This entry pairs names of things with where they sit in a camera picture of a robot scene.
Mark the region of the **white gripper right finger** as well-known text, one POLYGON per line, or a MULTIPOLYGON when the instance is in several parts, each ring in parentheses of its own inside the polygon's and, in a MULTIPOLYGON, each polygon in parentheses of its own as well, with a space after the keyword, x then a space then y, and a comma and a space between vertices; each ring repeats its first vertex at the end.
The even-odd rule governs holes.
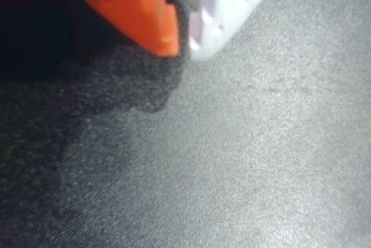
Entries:
POLYGON ((190 59, 206 61, 221 51, 261 1, 199 0, 188 21, 190 59))

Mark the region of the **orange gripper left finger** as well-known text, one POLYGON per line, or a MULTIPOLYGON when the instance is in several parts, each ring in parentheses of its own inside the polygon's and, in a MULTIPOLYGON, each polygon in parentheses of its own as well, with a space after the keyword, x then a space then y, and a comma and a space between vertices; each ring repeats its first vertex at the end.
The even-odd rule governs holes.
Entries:
POLYGON ((176 8, 166 0, 85 0, 133 42, 157 56, 177 56, 180 35, 176 8))

